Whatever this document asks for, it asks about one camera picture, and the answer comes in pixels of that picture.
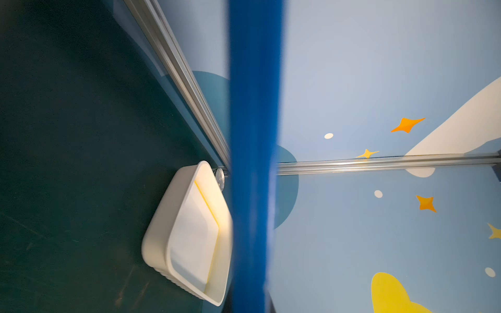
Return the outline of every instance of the white plastic basket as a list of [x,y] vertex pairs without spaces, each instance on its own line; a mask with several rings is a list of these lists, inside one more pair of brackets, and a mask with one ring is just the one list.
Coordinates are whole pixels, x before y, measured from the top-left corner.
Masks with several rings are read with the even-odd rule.
[[210,165],[201,161],[179,169],[144,235],[144,261],[187,292],[219,306],[231,248],[231,215]]

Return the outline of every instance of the metal rail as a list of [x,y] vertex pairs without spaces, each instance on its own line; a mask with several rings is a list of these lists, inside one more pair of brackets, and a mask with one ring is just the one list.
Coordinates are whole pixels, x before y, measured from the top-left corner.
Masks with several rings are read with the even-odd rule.
[[501,163],[499,153],[420,155],[387,158],[279,163],[278,175],[345,173],[452,165]]
[[157,0],[124,0],[200,124],[221,161],[230,169],[228,144],[205,100]]

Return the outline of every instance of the yellow cloud shape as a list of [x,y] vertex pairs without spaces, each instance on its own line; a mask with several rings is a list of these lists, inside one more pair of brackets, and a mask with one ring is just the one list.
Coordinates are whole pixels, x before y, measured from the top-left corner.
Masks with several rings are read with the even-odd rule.
[[432,313],[422,305],[411,302],[404,286],[390,274],[375,274],[371,291],[374,313]]

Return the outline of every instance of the wall mural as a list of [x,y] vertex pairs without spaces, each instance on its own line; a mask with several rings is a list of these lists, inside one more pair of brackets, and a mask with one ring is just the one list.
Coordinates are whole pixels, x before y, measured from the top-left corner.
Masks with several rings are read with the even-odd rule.
[[501,186],[490,166],[300,175],[276,229],[277,312],[496,313]]
[[404,286],[390,274],[375,274],[371,292],[374,313],[431,313],[422,305],[411,302]]
[[[144,35],[123,19],[122,1],[113,3],[115,19],[167,85]],[[229,138],[225,2],[159,3]],[[282,162],[351,159],[364,149],[359,158],[501,148],[500,2],[288,7]],[[488,166],[280,176],[277,191],[278,312],[501,307],[501,188]],[[218,308],[204,304],[209,310]]]

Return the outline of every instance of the blue pole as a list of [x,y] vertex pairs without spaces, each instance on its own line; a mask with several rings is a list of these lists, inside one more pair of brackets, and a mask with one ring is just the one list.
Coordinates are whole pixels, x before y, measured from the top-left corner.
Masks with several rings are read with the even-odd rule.
[[269,306],[282,15],[282,0],[229,0],[235,313]]

